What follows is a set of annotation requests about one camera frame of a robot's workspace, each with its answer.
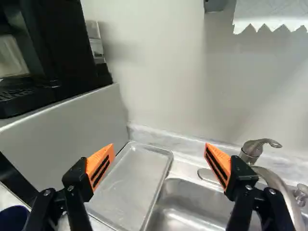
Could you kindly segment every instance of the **chrome faucet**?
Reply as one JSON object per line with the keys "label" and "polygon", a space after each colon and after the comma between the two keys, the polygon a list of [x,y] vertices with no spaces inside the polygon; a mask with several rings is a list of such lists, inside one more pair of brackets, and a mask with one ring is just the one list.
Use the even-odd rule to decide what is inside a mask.
{"label": "chrome faucet", "polygon": [[248,165],[253,165],[263,152],[263,145],[268,143],[273,148],[282,148],[282,145],[272,139],[260,139],[244,143],[239,157]]}
{"label": "chrome faucet", "polygon": [[308,187],[298,184],[296,191],[290,191],[286,183],[273,171],[264,167],[254,166],[255,162],[263,152],[263,145],[268,143],[273,148],[281,148],[282,145],[272,139],[252,140],[244,143],[239,157],[244,160],[251,168],[265,180],[271,188],[279,190],[287,208],[296,231],[305,231],[305,224],[302,218],[300,206],[304,206],[308,198]]}

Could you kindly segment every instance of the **paper towel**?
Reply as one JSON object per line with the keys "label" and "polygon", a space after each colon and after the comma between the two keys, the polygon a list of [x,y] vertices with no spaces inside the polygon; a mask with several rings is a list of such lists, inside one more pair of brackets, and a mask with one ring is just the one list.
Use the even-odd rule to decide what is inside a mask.
{"label": "paper towel", "polygon": [[237,0],[234,34],[252,25],[258,31],[266,25],[271,31],[285,25],[291,32],[308,28],[308,0]]}

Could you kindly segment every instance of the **backsplash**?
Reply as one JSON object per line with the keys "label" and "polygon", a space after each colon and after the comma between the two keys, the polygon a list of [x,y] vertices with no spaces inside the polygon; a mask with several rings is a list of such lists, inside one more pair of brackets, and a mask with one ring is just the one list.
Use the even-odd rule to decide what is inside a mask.
{"label": "backsplash", "polygon": [[99,21],[106,61],[131,123],[242,145],[271,138],[308,151],[308,34],[233,34],[235,1],[82,0]]}
{"label": "backsplash", "polygon": [[[195,163],[204,162],[206,166],[204,159],[206,142],[215,145],[229,155],[238,155],[241,150],[241,146],[183,136],[136,124],[128,124],[128,132],[131,140],[168,149],[176,152],[177,156],[182,155]],[[271,152],[264,152],[255,165],[274,171],[289,185],[296,186],[298,183],[308,185],[308,158],[291,156],[283,149],[272,148]]]}

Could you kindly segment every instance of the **stainless steel sink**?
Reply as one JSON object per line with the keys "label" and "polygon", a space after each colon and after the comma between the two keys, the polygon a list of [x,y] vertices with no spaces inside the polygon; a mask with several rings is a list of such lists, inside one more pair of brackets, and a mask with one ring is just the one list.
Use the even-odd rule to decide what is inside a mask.
{"label": "stainless steel sink", "polygon": [[[105,179],[101,192],[96,193],[95,207],[103,211],[100,216],[91,216],[102,222],[99,231],[224,231],[234,203],[223,190],[210,169],[205,170],[201,180],[197,171],[209,168],[203,156],[191,156],[173,152],[170,168],[160,170],[152,148],[137,155],[132,162],[115,168],[115,177]],[[153,159],[147,166],[143,158]],[[142,173],[132,174],[135,170]],[[166,178],[153,180],[154,173],[164,173]],[[257,183],[262,189],[266,185]],[[308,206],[302,208],[307,222]],[[260,231],[260,220],[253,212],[250,229]]]}
{"label": "stainless steel sink", "polygon": [[[232,208],[233,202],[222,192],[182,179],[167,179],[146,230],[224,231]],[[250,230],[261,230],[256,214]]]}

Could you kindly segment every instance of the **black coffee maker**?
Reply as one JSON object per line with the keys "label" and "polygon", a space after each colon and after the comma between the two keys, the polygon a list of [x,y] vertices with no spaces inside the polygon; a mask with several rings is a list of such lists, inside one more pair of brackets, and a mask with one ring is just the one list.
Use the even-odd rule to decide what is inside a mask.
{"label": "black coffee maker", "polygon": [[[1,63],[1,46],[20,70]],[[0,118],[112,84],[94,61],[79,0],[1,0],[0,78]]]}

